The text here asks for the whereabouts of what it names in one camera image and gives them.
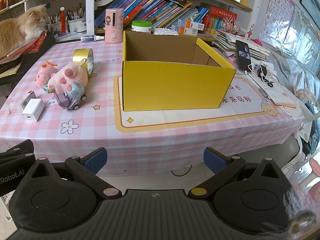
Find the pink humidifier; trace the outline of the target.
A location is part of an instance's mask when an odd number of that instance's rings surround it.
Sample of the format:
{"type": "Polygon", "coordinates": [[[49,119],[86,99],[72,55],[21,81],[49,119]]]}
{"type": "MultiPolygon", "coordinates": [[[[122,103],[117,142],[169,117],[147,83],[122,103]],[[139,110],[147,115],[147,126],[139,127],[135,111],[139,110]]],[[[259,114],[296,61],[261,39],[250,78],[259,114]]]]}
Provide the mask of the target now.
{"type": "Polygon", "coordinates": [[[124,9],[112,8],[105,11],[105,42],[116,44],[123,41],[124,9]]]}

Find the alphabet wall poster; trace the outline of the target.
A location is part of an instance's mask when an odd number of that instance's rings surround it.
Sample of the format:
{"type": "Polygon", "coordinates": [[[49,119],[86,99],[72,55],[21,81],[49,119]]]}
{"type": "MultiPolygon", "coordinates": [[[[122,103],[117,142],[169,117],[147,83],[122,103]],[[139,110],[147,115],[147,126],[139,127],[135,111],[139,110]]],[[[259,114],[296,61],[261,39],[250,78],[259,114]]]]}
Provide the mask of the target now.
{"type": "Polygon", "coordinates": [[[269,0],[260,30],[260,40],[275,48],[280,48],[287,34],[294,9],[293,0],[269,0]]]}

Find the white quilted pouch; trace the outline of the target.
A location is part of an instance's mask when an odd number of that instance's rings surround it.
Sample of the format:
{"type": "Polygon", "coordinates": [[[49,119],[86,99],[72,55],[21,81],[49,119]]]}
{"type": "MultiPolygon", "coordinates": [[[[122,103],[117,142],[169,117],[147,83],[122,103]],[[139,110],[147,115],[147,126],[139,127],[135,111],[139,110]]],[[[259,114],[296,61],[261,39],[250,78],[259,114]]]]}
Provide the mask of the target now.
{"type": "Polygon", "coordinates": [[[153,31],[154,35],[178,35],[178,32],[175,30],[167,28],[155,28],[153,31]]]}

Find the white charger cube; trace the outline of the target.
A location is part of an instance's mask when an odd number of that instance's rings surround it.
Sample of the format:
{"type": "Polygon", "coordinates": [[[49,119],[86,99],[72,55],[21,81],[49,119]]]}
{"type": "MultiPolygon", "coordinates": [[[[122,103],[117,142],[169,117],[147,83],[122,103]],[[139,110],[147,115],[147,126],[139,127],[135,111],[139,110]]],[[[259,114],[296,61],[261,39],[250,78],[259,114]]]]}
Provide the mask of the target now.
{"type": "Polygon", "coordinates": [[[26,121],[37,122],[44,109],[44,101],[41,98],[30,99],[22,116],[26,121]]]}

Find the white jar green lid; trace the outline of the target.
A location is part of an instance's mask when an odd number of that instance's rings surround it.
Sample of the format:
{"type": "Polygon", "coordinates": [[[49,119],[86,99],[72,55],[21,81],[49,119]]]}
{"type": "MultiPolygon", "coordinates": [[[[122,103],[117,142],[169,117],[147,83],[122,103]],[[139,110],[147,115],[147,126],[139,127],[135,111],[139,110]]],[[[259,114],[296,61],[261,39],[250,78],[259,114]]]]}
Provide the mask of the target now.
{"type": "Polygon", "coordinates": [[[150,21],[132,21],[131,30],[143,33],[151,33],[152,23],[150,21]]]}

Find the gold tape roll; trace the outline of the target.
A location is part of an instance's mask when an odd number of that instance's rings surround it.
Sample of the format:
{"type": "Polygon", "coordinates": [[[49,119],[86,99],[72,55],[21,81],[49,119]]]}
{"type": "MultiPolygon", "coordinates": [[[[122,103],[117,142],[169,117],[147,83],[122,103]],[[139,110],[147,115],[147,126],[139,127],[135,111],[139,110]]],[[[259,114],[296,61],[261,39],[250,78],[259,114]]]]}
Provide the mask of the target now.
{"type": "Polygon", "coordinates": [[[76,49],[74,51],[72,62],[79,63],[85,68],[88,75],[93,72],[94,54],[92,48],[76,49]]]}

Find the red book box set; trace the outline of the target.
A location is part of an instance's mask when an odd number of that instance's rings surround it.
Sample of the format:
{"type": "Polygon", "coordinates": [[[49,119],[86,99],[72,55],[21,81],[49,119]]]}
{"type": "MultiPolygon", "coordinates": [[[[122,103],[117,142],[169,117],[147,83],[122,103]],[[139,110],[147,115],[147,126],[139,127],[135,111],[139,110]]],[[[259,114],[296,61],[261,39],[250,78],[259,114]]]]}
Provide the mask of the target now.
{"type": "Polygon", "coordinates": [[[208,11],[202,20],[205,34],[213,35],[217,30],[231,30],[238,17],[236,13],[220,7],[206,6],[206,9],[208,11]]]}

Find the orange white medicine box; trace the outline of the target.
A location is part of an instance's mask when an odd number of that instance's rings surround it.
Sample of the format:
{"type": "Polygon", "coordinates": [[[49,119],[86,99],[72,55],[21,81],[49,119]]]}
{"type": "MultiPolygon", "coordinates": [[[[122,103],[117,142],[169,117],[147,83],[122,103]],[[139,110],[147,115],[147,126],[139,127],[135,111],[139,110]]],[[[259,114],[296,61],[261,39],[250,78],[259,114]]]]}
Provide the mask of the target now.
{"type": "Polygon", "coordinates": [[[194,22],[194,21],[178,19],[177,25],[179,27],[184,27],[184,28],[190,28],[190,29],[194,29],[194,30],[204,31],[204,24],[203,23],[198,23],[198,22],[194,22]]]}

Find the stack of papers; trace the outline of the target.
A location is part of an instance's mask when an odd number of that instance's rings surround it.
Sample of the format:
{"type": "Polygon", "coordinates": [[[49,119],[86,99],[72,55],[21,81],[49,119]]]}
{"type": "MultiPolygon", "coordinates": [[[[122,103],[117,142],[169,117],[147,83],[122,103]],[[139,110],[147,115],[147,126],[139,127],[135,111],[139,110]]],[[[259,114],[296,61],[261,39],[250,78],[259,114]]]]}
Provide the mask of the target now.
{"type": "Polygon", "coordinates": [[[255,60],[266,60],[271,53],[252,40],[219,30],[216,31],[214,39],[213,46],[219,48],[227,57],[234,59],[237,59],[237,53],[240,49],[244,49],[244,52],[255,60]]]}

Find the white pen holder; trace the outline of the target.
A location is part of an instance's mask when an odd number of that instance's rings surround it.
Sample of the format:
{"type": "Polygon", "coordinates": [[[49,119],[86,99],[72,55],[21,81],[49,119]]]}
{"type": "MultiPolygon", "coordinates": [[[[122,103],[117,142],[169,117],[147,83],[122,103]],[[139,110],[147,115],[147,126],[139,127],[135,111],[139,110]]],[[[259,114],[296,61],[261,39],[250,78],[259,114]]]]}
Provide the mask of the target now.
{"type": "Polygon", "coordinates": [[[71,33],[83,33],[86,31],[86,18],[79,18],[76,20],[68,21],[69,31],[71,33]]]}

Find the black smartphone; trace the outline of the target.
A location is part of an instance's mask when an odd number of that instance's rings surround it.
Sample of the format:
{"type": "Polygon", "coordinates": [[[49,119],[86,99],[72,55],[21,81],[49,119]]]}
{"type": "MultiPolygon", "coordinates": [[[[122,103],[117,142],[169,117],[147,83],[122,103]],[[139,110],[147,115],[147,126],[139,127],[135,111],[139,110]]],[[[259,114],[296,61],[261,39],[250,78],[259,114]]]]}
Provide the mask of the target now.
{"type": "Polygon", "coordinates": [[[249,52],[249,46],[247,43],[240,40],[235,41],[236,52],[238,58],[238,66],[241,70],[252,72],[251,55],[249,52]]]}

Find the red packets pile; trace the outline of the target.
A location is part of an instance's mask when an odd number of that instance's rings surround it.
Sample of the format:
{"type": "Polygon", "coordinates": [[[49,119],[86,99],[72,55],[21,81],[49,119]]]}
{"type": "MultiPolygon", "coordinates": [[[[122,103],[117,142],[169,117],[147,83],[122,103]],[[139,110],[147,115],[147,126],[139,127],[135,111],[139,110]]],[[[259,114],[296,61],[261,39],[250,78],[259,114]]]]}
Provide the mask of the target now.
{"type": "Polygon", "coordinates": [[[30,53],[36,53],[39,51],[40,47],[42,46],[43,42],[47,38],[48,32],[44,32],[40,35],[39,38],[35,38],[30,42],[26,42],[25,44],[19,46],[18,48],[11,51],[4,57],[1,57],[0,63],[5,64],[11,61],[18,59],[21,55],[27,55],[30,53]]]}

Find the pink checkered tablecloth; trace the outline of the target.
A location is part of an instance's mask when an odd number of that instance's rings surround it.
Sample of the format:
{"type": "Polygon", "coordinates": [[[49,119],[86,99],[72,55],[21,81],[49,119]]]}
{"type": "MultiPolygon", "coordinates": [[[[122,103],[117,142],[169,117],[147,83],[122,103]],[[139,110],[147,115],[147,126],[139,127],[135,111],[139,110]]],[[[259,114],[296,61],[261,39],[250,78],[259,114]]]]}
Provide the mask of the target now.
{"type": "Polygon", "coordinates": [[[38,156],[64,161],[99,147],[108,152],[102,176],[136,175],[196,165],[212,147],[234,155],[282,144],[303,116],[291,117],[265,100],[244,75],[236,75],[217,109],[124,112],[121,44],[69,42],[52,46],[22,77],[1,108],[1,150],[30,139],[38,156]],[[61,68],[76,49],[92,48],[94,69],[87,100],[76,111],[61,108],[35,77],[46,61],[61,68]],[[44,101],[37,122],[26,121],[18,102],[33,90],[44,101]]]}

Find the pink plush pig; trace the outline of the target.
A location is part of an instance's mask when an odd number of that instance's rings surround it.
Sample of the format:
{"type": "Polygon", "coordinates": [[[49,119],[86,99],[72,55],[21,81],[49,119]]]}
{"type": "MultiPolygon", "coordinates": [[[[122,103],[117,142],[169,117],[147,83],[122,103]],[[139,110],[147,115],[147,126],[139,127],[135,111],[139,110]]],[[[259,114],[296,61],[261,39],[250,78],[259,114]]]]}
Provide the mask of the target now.
{"type": "Polygon", "coordinates": [[[47,84],[48,93],[64,93],[72,82],[79,82],[84,87],[88,83],[87,70],[79,63],[70,63],[55,73],[47,84]]]}

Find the black scissors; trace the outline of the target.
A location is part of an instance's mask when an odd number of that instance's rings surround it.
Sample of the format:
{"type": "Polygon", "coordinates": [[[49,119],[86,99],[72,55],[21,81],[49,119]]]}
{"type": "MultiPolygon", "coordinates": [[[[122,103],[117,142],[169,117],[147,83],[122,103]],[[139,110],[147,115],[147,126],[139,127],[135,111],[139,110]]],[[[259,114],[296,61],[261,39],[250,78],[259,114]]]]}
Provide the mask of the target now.
{"type": "Polygon", "coordinates": [[[266,77],[263,75],[263,72],[258,74],[258,77],[263,81],[263,83],[267,84],[269,87],[273,87],[273,81],[268,81],[266,77]]]}

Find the small white red box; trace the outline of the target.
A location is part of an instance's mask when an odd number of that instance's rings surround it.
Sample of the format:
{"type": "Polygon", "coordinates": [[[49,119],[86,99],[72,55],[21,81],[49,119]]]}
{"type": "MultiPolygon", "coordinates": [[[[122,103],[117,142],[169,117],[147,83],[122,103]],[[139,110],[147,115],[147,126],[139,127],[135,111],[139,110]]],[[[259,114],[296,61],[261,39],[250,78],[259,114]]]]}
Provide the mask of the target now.
{"type": "Polygon", "coordinates": [[[29,90],[27,94],[25,94],[25,96],[18,102],[18,105],[21,111],[25,109],[25,107],[27,106],[27,104],[31,99],[35,99],[35,98],[36,98],[35,92],[33,90],[29,90]]]}

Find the grey blue toy car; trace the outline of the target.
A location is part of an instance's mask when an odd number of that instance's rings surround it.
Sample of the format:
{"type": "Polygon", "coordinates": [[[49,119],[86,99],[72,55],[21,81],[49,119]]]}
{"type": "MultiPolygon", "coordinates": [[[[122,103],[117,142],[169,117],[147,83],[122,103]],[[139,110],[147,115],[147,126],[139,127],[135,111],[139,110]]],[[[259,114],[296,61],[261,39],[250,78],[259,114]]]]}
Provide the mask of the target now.
{"type": "Polygon", "coordinates": [[[79,104],[86,101],[87,95],[85,94],[85,86],[79,82],[72,82],[67,86],[66,98],[69,101],[67,106],[68,110],[78,110],[79,104]]]}

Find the orange fluffy cat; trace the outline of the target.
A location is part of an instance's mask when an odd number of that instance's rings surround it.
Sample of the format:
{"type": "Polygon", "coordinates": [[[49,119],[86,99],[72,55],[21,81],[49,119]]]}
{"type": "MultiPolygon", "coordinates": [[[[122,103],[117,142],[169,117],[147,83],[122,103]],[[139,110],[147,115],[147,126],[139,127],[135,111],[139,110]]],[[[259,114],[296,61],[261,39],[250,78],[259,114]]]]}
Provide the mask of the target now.
{"type": "Polygon", "coordinates": [[[18,18],[1,21],[1,57],[8,55],[19,46],[39,38],[47,30],[46,5],[30,8],[18,18]]]}

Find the yellow cardboard box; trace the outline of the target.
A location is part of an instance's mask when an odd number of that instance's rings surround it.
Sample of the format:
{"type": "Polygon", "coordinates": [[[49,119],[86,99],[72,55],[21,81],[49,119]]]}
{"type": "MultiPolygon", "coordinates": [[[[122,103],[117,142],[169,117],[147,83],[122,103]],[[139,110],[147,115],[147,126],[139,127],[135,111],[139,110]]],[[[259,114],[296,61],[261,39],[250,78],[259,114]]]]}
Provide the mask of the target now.
{"type": "Polygon", "coordinates": [[[123,110],[219,108],[236,69],[196,36],[123,34],[123,110]]]}

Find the small spray bottle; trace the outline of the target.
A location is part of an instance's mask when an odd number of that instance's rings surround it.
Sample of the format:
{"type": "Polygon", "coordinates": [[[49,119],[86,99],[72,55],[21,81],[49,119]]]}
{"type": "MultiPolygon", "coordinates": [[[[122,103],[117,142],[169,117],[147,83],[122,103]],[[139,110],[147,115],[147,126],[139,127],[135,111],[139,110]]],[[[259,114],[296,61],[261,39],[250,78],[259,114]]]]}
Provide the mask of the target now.
{"type": "Polygon", "coordinates": [[[105,39],[104,36],[99,36],[99,35],[82,35],[80,37],[80,41],[82,43],[101,41],[104,39],[105,39]]]}

